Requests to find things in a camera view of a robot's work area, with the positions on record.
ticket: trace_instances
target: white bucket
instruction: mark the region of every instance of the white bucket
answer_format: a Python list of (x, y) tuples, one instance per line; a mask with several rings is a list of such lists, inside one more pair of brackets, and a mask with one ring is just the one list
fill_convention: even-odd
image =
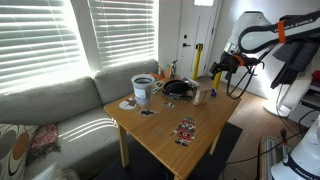
[(149, 74), (138, 74), (131, 78), (137, 104), (145, 106), (150, 103), (154, 77)]

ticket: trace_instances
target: sofa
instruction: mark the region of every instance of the sofa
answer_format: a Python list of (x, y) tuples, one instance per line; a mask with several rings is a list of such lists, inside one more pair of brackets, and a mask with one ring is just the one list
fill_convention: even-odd
[(0, 124), (41, 127), (54, 123), (57, 127), (60, 152), (26, 165), (24, 179), (32, 179), (53, 163), (74, 170), (80, 179), (91, 179), (107, 168), (120, 153), (116, 121), (103, 106), (133, 92), (132, 76), (157, 70), (158, 62), (149, 60), (1, 96)]

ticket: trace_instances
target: white door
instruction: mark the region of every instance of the white door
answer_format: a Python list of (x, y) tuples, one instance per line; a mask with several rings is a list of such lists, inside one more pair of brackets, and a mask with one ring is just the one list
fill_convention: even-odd
[(213, 6), (196, 6), (194, 0), (181, 0), (180, 31), (177, 53), (177, 74), (192, 78), (196, 44), (203, 44), (197, 77), (203, 76), (211, 52), (211, 42), (218, 7), (221, 0), (214, 0)]

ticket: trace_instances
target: rug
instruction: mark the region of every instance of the rug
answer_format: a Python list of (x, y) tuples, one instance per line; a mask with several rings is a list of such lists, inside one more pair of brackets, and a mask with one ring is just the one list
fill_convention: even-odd
[[(221, 131), (214, 154), (211, 156), (208, 149), (188, 180), (218, 179), (241, 132), (241, 128), (227, 123)], [(94, 180), (171, 180), (174, 178), (174, 175), (138, 142), (129, 145), (129, 158), (130, 165), (127, 168), (122, 168), (119, 158)]]

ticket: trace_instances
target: white blinds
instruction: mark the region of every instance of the white blinds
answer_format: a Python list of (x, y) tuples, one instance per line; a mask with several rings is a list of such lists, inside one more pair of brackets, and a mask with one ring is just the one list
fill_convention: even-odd
[(103, 67), (154, 59), (154, 0), (88, 0)]
[(86, 72), (77, 31), (69, 1), (0, 0), (0, 92)]

